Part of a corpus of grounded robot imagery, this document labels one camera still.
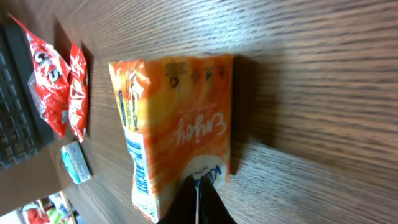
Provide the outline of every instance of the orange packaging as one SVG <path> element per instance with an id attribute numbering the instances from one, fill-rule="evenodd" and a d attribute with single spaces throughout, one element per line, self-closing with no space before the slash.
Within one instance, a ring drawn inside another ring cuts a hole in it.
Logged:
<path id="1" fill-rule="evenodd" d="M 229 181 L 231 54 L 109 64 L 134 161 L 132 202 L 154 223 L 186 176 Z"/>

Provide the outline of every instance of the white label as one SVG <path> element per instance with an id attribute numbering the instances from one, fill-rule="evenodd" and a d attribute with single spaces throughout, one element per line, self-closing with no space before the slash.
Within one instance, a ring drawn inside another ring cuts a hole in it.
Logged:
<path id="1" fill-rule="evenodd" d="M 199 186 L 201 177 L 209 178 L 214 188 L 221 187 L 226 180 L 226 163 L 218 156 L 202 155 L 193 158 L 184 168 L 180 184 L 187 176 L 195 179 L 195 187 Z"/>

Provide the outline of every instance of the brown wooden surface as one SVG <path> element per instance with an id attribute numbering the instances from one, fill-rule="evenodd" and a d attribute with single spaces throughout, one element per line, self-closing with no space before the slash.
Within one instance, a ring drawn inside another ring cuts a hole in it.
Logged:
<path id="1" fill-rule="evenodd" d="M 240 55 L 219 191 L 238 223 L 398 222 L 398 1 L 1 2 L 61 54 L 67 39 L 92 53 L 94 177 L 70 185 L 57 166 L 88 223 L 148 223 L 107 63 L 202 52 Z"/>

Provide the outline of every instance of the red candy wrapper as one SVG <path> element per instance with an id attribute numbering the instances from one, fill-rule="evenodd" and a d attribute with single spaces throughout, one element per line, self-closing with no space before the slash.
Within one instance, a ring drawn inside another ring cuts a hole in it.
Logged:
<path id="1" fill-rule="evenodd" d="M 88 110 L 87 63 L 83 52 L 72 43 L 70 50 L 69 122 L 80 142 L 86 132 Z"/>
<path id="2" fill-rule="evenodd" d="M 32 53 L 35 90 L 40 97 L 40 115 L 62 138 L 68 113 L 70 68 L 54 47 L 33 35 L 25 25 L 10 15 L 26 32 Z"/>

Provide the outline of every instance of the black object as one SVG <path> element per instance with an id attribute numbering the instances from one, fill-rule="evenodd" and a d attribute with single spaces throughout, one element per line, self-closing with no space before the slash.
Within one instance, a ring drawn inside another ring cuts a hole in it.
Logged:
<path id="1" fill-rule="evenodd" d="M 197 211 L 196 180 L 185 178 L 166 214 L 157 224 L 195 224 Z M 208 177 L 198 184 L 199 224 L 236 224 Z"/>
<path id="2" fill-rule="evenodd" d="M 53 142 L 40 118 L 27 81 L 33 72 L 25 35 L 15 25 L 0 27 L 0 170 L 34 156 Z"/>

